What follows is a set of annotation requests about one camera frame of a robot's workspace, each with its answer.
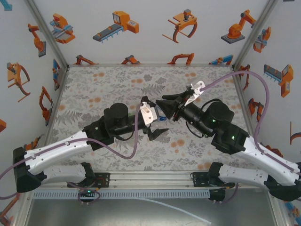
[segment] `black bracket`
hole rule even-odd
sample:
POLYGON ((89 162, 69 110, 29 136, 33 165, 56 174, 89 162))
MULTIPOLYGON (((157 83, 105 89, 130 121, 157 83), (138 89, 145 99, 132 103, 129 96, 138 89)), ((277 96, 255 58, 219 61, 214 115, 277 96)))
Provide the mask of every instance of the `black bracket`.
POLYGON ((209 200, 212 200, 212 201, 222 202, 222 201, 224 201, 224 199, 226 197, 226 191, 223 188, 211 189, 209 192, 210 192, 209 200))
MULTIPOLYGON (((91 184, 89 187, 91 188, 102 188, 102 187, 109 187, 110 185, 110 173, 94 173, 95 174, 95 180, 93 184, 91 184)), ((77 186, 86 187, 84 184, 78 183, 75 184, 77 186)))
POLYGON ((208 180, 208 172, 193 172, 191 173, 194 187, 211 187, 212 184, 208 180))
POLYGON ((235 183, 220 183, 214 184, 209 180, 208 172, 193 172, 191 173, 191 178, 194 187, 234 187, 235 183))
POLYGON ((159 137, 162 133, 168 131, 168 129, 156 129, 155 131, 151 131, 151 127, 143 129, 143 134, 147 134, 149 137, 149 140, 155 140, 157 137, 159 137))
POLYGON ((156 106, 156 104, 154 102, 151 102, 147 96, 143 96, 141 98, 140 103, 142 103, 142 102, 146 102, 150 107, 155 107, 156 106))

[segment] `metal base plate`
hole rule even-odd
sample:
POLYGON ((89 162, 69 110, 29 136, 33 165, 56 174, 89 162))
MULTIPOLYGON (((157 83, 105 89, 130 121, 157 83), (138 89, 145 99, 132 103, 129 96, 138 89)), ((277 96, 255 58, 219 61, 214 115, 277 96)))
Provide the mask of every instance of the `metal base plate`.
POLYGON ((44 41, 43 44, 44 44, 44 49, 43 49, 42 52, 39 52, 39 57, 42 57, 42 56, 46 55, 46 42, 44 41))
POLYGON ((240 41, 240 40, 242 40, 242 39, 245 39, 245 36, 243 36, 243 35, 241 35, 239 38, 237 38, 237 39, 229 39, 228 38, 228 34, 226 34, 226 35, 223 35, 222 37, 221 37, 221 39, 223 39, 224 41, 226 41, 227 43, 229 43, 229 44, 232 44, 232 43, 234 43, 234 42, 237 42, 237 41, 240 41))

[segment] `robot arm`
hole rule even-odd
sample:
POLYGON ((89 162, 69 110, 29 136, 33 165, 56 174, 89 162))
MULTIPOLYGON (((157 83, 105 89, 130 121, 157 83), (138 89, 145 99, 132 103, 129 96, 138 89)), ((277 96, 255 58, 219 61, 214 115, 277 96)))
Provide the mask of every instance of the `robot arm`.
POLYGON ((163 96, 157 100, 168 119, 185 119, 205 137, 213 137, 211 144, 217 150, 240 157, 260 169, 241 169, 214 162, 208 172, 208 181, 217 186, 224 183, 243 183, 269 190, 271 195, 292 201, 301 196, 299 163, 289 162, 260 145, 261 153, 246 131, 231 123, 234 113, 219 99, 213 100, 206 111, 193 103, 185 105, 192 96, 191 89, 184 93, 163 96))
MULTIPOLYGON (((185 119, 205 137, 213 137, 211 144, 219 151, 243 158, 260 169, 241 169, 213 162, 207 179, 210 184, 220 186, 225 183, 243 183, 269 190, 271 195, 292 201, 301 196, 299 181, 299 163, 289 162, 260 145, 264 153, 255 146, 254 139, 243 129, 231 123, 234 113, 219 99, 213 99, 206 111, 199 108, 193 101, 202 94, 202 81, 191 85, 181 94, 163 96, 164 100, 157 100, 156 104, 168 119, 178 121, 185 119)), ((151 131, 150 125, 158 118, 155 104, 143 97, 141 112, 138 114, 138 129, 148 134, 154 140, 168 129, 151 131)), ((133 131, 135 116, 128 116, 128 108, 121 103, 113 104, 104 110, 104 115, 75 135, 51 144, 47 147, 25 151, 20 147, 14 150, 14 163, 27 157, 32 159, 14 168, 17 191, 31 191, 41 184, 70 181, 80 186, 90 186, 95 175, 88 163, 78 166, 53 166, 57 161, 64 160, 76 154, 98 150, 103 146, 87 141, 92 138, 106 145, 114 143, 114 138, 122 139, 119 135, 133 131), (45 149, 56 145, 49 152, 37 155, 45 149)))
MULTIPOLYGON (((141 103, 138 129, 142 129, 150 140, 154 140, 168 129, 156 129, 152 132, 151 123, 158 118, 155 104, 147 97, 143 97, 141 103)), ((105 145, 113 144, 114 138, 124 140, 120 135, 134 132, 134 122, 135 116, 128 116, 127 106, 116 103, 105 109, 104 115, 99 120, 64 140, 33 150, 26 150, 24 147, 15 149, 13 151, 14 163, 30 157, 14 168, 17 192, 28 192, 41 184, 66 181, 83 187, 90 186, 95 180, 95 175, 89 163, 84 162, 76 166, 53 165, 71 156, 92 152, 103 147, 88 141, 89 138, 98 140, 105 145), (53 148, 53 150, 44 152, 49 148, 53 148)))

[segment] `metal bar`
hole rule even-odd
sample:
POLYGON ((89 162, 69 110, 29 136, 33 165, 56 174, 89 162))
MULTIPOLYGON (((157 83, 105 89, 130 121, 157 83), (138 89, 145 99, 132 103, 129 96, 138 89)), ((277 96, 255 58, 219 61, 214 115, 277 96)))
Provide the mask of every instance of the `metal bar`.
POLYGON ((231 65, 209 65, 209 64, 192 64, 186 65, 183 64, 176 64, 176 65, 168 65, 166 64, 138 64, 138 65, 122 65, 122 64, 98 64, 98 65, 70 65, 70 67, 232 67, 231 65))
POLYGON ((16 211, 13 222, 10 226, 24 226, 26 223, 27 216, 30 215, 31 203, 32 203, 33 192, 27 192, 21 194, 19 202, 21 207, 19 211, 16 211))
POLYGON ((275 225, 277 226, 288 226, 290 225, 291 219, 289 217, 282 200, 279 200, 272 195, 268 194, 268 199, 270 201, 271 212, 274 214, 275 225))
MULTIPOLYGON (((102 190, 155 190, 155 189, 217 189, 218 187, 194 187, 190 171, 109 171, 110 184, 102 190)), ((257 188, 241 185, 241 188, 257 188)), ((52 183, 39 187, 39 190, 70 190, 66 183, 52 183)))
POLYGON ((50 47, 52 48, 55 56, 60 61, 60 65, 63 67, 64 70, 68 69, 67 61, 65 60, 65 57, 63 56, 62 52, 60 51, 59 47, 56 44, 56 40, 54 39, 51 31, 48 29, 48 26, 40 13, 39 9, 37 8, 34 0, 24 0, 26 3, 30 13, 32 14, 33 18, 38 24, 38 27, 40 31, 45 36, 45 39, 49 43, 50 47))
POLYGON ((245 59, 246 55, 248 54, 249 50, 255 43, 258 35, 261 33, 261 30, 267 21, 268 17, 270 16, 271 12, 277 5, 279 0, 269 0, 268 3, 266 4, 265 8, 263 9, 261 15, 259 16, 258 20, 255 23, 254 28, 252 29, 248 39, 246 40, 246 43, 242 47, 236 62, 234 64, 234 70, 238 71, 241 64, 243 63, 243 60, 245 59))
MULTIPOLYGON (((208 189, 197 190, 103 190, 98 191, 101 199, 204 199, 210 198, 208 189)), ((55 200, 76 200, 78 198, 78 190, 35 190, 33 199, 55 199, 55 200)), ((95 199, 97 195, 90 193, 88 197, 83 196, 80 199, 95 199)))
POLYGON ((44 146, 49 144, 49 141, 50 141, 50 138, 51 138, 52 129, 53 129, 53 126, 55 124, 56 114, 57 114, 58 107, 60 105, 60 102, 61 102, 61 99, 62 99, 62 96, 63 96, 63 91, 65 89, 65 85, 66 85, 66 82, 67 82, 68 71, 64 71, 64 73, 62 74, 62 77, 63 78, 62 78, 62 82, 61 82, 60 89, 59 89, 60 93, 58 95, 56 105, 55 105, 55 107, 54 107, 54 109, 51 113, 51 116, 50 116, 49 127, 48 127, 48 131, 47 131, 47 134, 46 134, 46 139, 45 139, 44 146))

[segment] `floral tablecloth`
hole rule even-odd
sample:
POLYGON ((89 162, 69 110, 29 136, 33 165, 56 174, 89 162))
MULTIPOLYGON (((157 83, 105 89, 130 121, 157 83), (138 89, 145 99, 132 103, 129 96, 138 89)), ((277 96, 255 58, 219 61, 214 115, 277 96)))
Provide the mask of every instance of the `floral tablecloth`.
MULTIPOLYGON (((229 73, 230 67, 177 67, 177 66, 114 66, 71 67, 59 103, 51 143, 71 136, 84 126, 98 120, 105 108, 113 103, 126 104, 130 112, 141 97, 147 95, 153 102, 162 95, 185 91, 185 85, 195 77, 209 84, 229 73)), ((241 106, 233 84, 227 79, 205 91, 195 104, 219 98, 235 112, 233 123, 246 129, 241 106)), ((244 160, 233 158, 215 149, 211 138, 199 139, 191 134, 184 120, 163 122, 169 128, 154 141, 139 131, 139 145, 134 158, 124 160, 102 148, 95 152, 73 156, 60 165, 92 164, 94 170, 206 170, 213 161, 235 167, 252 167, 244 160)), ((116 140, 111 145, 115 150, 130 155, 134 138, 116 140)))

